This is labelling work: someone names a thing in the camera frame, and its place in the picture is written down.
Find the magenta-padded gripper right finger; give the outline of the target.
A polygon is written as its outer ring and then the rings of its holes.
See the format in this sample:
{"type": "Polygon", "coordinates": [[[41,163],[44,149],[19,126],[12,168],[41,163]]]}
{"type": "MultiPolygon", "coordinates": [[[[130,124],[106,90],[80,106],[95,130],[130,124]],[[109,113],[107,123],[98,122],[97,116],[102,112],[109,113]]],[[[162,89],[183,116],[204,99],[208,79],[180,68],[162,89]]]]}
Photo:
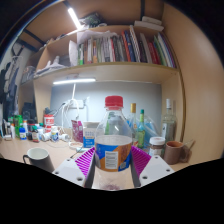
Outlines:
{"type": "Polygon", "coordinates": [[[150,156],[135,146],[131,148],[130,166],[135,187],[143,187],[174,173],[160,156],[150,156]]]}

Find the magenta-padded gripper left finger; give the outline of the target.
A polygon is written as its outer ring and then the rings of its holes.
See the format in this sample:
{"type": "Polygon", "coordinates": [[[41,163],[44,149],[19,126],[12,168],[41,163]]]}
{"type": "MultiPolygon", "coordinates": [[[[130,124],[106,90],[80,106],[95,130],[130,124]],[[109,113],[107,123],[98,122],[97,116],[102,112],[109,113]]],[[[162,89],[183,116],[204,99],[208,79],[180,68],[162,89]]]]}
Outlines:
{"type": "Polygon", "coordinates": [[[53,174],[84,188],[92,188],[95,175],[94,149],[91,148],[76,158],[65,159],[53,174]]]}

